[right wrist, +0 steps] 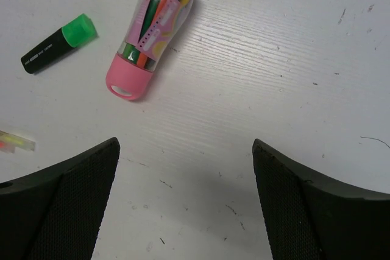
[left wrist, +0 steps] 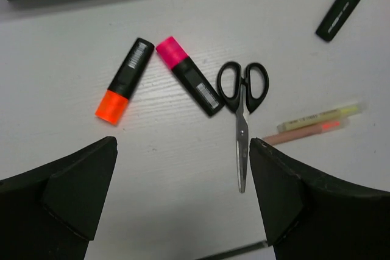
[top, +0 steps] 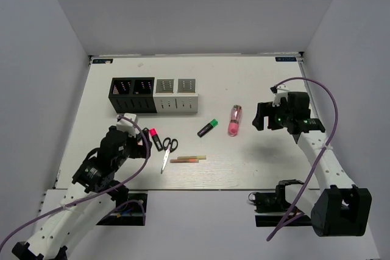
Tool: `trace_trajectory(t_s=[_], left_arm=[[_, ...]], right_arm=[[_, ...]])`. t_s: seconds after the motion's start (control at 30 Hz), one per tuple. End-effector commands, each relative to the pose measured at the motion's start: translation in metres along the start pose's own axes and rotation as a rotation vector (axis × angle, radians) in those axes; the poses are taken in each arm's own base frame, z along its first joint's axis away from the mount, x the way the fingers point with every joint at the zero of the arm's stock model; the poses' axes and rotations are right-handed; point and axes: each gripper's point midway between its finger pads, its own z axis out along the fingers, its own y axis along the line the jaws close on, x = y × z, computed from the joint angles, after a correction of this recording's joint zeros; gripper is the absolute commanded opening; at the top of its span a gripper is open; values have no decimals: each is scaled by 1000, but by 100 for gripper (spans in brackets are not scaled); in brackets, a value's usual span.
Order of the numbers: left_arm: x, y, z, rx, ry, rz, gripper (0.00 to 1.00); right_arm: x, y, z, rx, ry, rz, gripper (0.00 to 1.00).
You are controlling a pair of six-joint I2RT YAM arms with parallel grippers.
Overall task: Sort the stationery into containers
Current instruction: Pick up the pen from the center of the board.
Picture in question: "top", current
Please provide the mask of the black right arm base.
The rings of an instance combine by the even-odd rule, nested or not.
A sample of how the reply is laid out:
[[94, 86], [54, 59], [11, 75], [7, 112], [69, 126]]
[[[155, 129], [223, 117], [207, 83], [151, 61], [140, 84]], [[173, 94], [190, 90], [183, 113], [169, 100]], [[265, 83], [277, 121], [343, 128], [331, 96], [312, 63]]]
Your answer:
[[303, 185], [300, 180], [282, 180], [274, 190], [251, 192], [248, 201], [255, 207], [256, 227], [275, 227], [290, 203], [285, 200], [285, 188], [289, 185]]

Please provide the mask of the yellow slim highlighter pen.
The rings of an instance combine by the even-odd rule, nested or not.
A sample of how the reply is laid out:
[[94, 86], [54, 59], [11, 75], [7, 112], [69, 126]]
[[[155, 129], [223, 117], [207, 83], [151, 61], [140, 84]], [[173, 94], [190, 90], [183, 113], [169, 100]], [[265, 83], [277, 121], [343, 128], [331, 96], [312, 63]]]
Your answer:
[[201, 155], [201, 156], [178, 156], [178, 160], [206, 160], [207, 156]]

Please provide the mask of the black handled scissors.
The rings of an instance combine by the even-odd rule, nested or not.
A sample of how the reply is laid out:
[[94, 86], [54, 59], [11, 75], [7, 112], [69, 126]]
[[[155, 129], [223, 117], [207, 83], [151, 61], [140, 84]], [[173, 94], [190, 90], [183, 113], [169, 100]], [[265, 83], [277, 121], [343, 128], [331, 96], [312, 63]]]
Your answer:
[[163, 162], [162, 162], [162, 166], [161, 166], [161, 171], [160, 171], [161, 174], [163, 174], [163, 172], [165, 170], [170, 153], [174, 152], [177, 149], [178, 144], [179, 144], [178, 140], [175, 138], [167, 137], [163, 140], [162, 146], [163, 146], [163, 149], [165, 151], [165, 154], [164, 154]]

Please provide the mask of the black pink-capped highlighter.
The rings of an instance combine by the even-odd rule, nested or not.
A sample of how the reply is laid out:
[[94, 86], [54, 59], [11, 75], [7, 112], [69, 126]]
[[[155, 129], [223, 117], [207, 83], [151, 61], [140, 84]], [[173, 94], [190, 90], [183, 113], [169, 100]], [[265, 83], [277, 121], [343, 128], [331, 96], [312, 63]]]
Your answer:
[[159, 152], [162, 151], [162, 150], [163, 150], [163, 146], [162, 146], [162, 143], [161, 143], [161, 141], [160, 141], [160, 138], [159, 138], [159, 136], [158, 136], [158, 133], [157, 133], [156, 129], [151, 128], [151, 129], [149, 130], [149, 133], [150, 133], [150, 135], [151, 135], [152, 141], [153, 141], [153, 143], [154, 143], [156, 149], [157, 149]]

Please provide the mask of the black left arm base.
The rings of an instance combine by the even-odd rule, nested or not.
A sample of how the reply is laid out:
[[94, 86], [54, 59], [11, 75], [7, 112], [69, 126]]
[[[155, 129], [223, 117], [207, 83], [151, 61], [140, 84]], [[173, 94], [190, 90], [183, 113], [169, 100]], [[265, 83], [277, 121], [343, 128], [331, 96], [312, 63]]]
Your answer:
[[115, 209], [113, 213], [105, 216], [97, 226], [142, 227], [146, 223], [147, 192], [130, 192], [130, 203]]

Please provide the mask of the pink transparent tube case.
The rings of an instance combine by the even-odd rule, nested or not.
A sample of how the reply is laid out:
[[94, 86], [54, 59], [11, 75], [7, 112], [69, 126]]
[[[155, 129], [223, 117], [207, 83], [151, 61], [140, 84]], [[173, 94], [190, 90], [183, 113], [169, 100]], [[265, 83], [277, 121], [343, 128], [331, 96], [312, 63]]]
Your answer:
[[234, 105], [230, 112], [230, 122], [228, 126], [229, 136], [234, 137], [238, 134], [241, 115], [242, 115], [242, 106]]

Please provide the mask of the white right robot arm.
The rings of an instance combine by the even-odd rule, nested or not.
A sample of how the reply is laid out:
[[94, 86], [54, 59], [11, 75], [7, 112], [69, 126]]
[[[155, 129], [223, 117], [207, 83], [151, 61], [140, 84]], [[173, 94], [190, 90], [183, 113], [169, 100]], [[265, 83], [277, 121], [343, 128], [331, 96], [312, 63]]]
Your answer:
[[282, 180], [274, 192], [254, 195], [252, 202], [257, 207], [256, 211], [300, 211], [310, 218], [314, 232], [320, 237], [363, 236], [372, 196], [368, 189], [359, 188], [353, 182], [332, 149], [326, 146], [327, 135], [322, 122], [311, 117], [309, 95], [280, 86], [273, 88], [272, 92], [275, 94], [272, 102], [258, 104], [253, 125], [257, 130], [263, 130], [264, 118], [268, 118], [269, 129], [286, 128], [315, 168], [319, 190], [306, 189], [297, 201], [303, 182]]

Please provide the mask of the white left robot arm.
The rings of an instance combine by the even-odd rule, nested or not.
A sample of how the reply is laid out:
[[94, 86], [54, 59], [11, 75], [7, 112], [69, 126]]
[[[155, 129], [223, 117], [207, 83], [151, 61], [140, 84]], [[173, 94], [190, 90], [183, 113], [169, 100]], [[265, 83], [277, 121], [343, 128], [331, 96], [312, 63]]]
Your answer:
[[130, 194], [115, 173], [128, 159], [148, 160], [152, 143], [149, 130], [134, 135], [133, 124], [111, 126], [99, 147], [91, 150], [72, 177], [59, 207], [39, 219], [40, 229], [12, 248], [17, 259], [67, 259], [82, 238], [113, 213], [137, 210], [145, 218], [144, 199]]

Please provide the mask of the black green-capped highlighter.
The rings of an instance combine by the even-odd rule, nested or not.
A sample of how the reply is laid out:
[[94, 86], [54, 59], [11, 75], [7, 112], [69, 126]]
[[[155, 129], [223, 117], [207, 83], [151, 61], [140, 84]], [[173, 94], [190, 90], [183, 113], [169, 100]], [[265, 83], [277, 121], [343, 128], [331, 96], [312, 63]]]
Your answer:
[[212, 121], [210, 121], [208, 124], [206, 124], [203, 128], [201, 128], [198, 131], [197, 136], [200, 138], [203, 137], [209, 131], [211, 131], [213, 128], [215, 128], [217, 125], [218, 125], [218, 121], [216, 119], [213, 119]]

